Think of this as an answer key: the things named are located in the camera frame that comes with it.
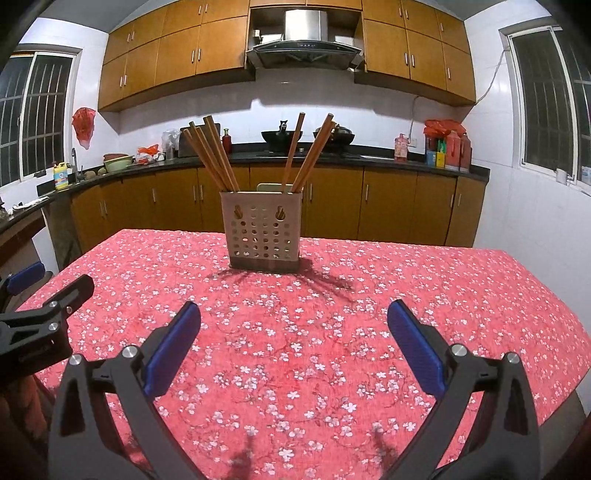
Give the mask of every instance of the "window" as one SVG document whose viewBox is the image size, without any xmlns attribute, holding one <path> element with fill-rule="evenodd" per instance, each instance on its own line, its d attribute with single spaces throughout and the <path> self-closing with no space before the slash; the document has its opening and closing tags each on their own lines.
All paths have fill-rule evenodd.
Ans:
<svg viewBox="0 0 591 480">
<path fill-rule="evenodd" d="M 63 161 L 72 60 L 23 54 L 11 57 L 0 73 L 0 187 Z"/>
<path fill-rule="evenodd" d="M 509 35 L 521 106 L 521 163 L 581 180 L 591 167 L 591 74 L 559 27 Z"/>
</svg>

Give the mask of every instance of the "blue gripper pad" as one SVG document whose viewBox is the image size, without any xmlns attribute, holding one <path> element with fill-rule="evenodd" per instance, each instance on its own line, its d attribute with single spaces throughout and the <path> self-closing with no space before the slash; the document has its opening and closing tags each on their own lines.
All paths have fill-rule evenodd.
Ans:
<svg viewBox="0 0 591 480">
<path fill-rule="evenodd" d="M 166 393 L 199 333 L 199 307 L 192 302 L 185 303 L 168 327 L 168 332 L 144 367 L 144 394 L 152 401 Z"/>
<path fill-rule="evenodd" d="M 443 364 L 402 300 L 388 307 L 388 328 L 423 391 L 440 399 L 446 390 Z"/>
<path fill-rule="evenodd" d="M 45 266 L 41 262 L 21 270 L 8 279 L 6 291 L 10 295 L 19 295 L 27 288 L 40 281 L 45 275 Z"/>
</svg>

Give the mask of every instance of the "range hood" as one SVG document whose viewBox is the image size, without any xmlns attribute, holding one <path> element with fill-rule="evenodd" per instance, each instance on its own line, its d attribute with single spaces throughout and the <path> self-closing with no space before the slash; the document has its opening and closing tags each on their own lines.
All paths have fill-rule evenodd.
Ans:
<svg viewBox="0 0 591 480">
<path fill-rule="evenodd" d="M 315 67 L 332 70 L 356 69 L 363 63 L 359 48 L 328 41 L 326 12 L 288 10 L 283 40 L 262 43 L 246 52 L 256 68 Z"/>
</svg>

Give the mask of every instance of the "red plastic bag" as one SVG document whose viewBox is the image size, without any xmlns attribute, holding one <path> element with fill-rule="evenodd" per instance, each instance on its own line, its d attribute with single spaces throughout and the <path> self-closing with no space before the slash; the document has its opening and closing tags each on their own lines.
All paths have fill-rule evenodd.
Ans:
<svg viewBox="0 0 591 480">
<path fill-rule="evenodd" d="M 151 147 L 148 147 L 148 148 L 140 147 L 140 148 L 138 148 L 138 153 L 147 153 L 148 155 L 156 155 L 156 153 L 158 153 L 158 144 L 152 145 Z"/>
<path fill-rule="evenodd" d="M 466 129 L 460 122 L 451 119 L 425 120 L 423 133 L 428 137 L 444 138 L 448 136 L 452 130 L 455 130 L 460 137 L 466 133 Z"/>
<path fill-rule="evenodd" d="M 82 147 L 86 150 L 90 147 L 90 139 L 95 132 L 96 110 L 88 107 L 82 107 L 76 110 L 72 116 L 72 125 L 76 131 L 76 138 Z"/>
</svg>

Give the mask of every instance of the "tablecloth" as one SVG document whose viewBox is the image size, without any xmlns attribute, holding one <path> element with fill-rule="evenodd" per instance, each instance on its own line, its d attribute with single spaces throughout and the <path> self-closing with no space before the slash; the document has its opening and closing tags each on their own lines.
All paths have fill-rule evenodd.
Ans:
<svg viewBox="0 0 591 480">
<path fill-rule="evenodd" d="M 23 308 L 89 274 L 94 296 L 68 322 L 74 351 L 94 360 L 197 303 L 202 329 L 155 405 L 209 478 L 240 477 L 245 465 L 253 478 L 379 478 L 434 404 L 389 334 L 398 298 L 450 343 L 518 352 L 540 423 L 591 365 L 577 317 L 504 252 L 325 239 L 300 249 L 299 273 L 253 273 L 229 268 L 223 235 L 124 230 Z M 46 386 L 58 386 L 64 364 L 40 373 Z M 478 403 L 442 463 L 459 454 Z M 114 395 L 109 404 L 137 450 Z"/>
</svg>

